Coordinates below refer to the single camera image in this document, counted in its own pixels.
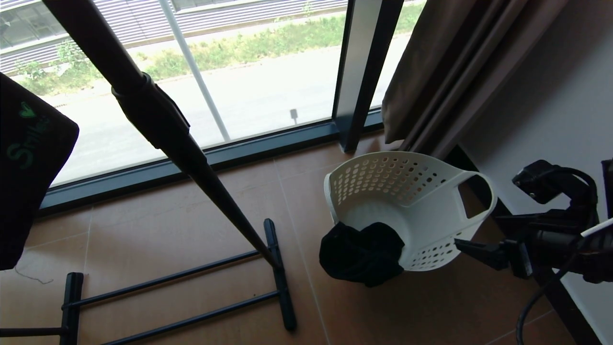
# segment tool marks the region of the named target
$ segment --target laundry basket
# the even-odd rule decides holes
[[[481,176],[490,187],[488,210],[467,218],[458,185]],[[489,179],[413,152],[376,152],[346,161],[326,176],[326,200],[334,223],[358,230],[382,222],[405,246],[398,264],[407,271],[430,271],[460,251],[454,238],[470,240],[493,211],[497,197]]]

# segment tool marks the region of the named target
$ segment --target white stick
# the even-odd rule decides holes
[[[593,233],[595,233],[597,231],[600,231],[600,230],[602,230],[602,229],[604,229],[604,228],[606,228],[608,226],[611,226],[611,225],[613,225],[613,218],[611,218],[609,220],[605,220],[604,222],[602,222],[602,223],[600,223],[598,225],[595,225],[595,226],[589,228],[588,230],[583,231],[581,233],[581,236],[583,236],[583,237],[590,236],[591,234],[593,234]]]

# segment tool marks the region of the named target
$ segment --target pavement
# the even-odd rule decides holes
[[[410,34],[392,40],[372,105],[383,100]],[[340,47],[264,59],[258,63],[203,72],[202,76],[232,140],[294,126],[332,115]],[[193,76],[158,85],[177,103],[201,147],[223,138]],[[164,157],[128,122],[110,94],[57,107],[78,123],[75,149],[54,185]]]

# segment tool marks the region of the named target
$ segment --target grass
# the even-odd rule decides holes
[[[413,30],[425,2],[407,4],[400,12],[394,34]],[[345,28],[345,15],[307,20],[304,23],[289,23],[279,28],[268,29],[249,36],[238,34],[210,42],[191,44],[189,47],[201,71],[209,71],[238,64],[259,61],[264,58],[300,53],[341,45]],[[66,44],[58,45],[58,52],[66,50]],[[187,62],[180,52],[162,50],[152,56],[137,53],[137,61],[146,61],[143,70],[154,80],[184,76],[190,73]],[[102,76],[87,59],[77,59],[69,64],[62,74],[45,72],[37,63],[28,63],[20,83],[37,95],[71,93],[91,87]]]

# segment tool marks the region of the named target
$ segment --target corrugated metal siding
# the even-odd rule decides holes
[[[6,8],[31,0],[0,0]],[[228,25],[239,25],[251,21],[266,20],[303,13],[308,0],[269,0],[251,4],[222,7],[219,9],[176,14],[177,22],[183,33],[193,33]],[[167,37],[172,30],[166,22],[164,12],[157,0],[94,0],[109,26],[123,44]],[[327,10],[347,5],[347,0],[311,0],[312,11]],[[57,58],[55,45],[63,39],[47,42],[25,50],[2,54],[0,52],[0,71],[11,72],[18,60],[48,63]]]

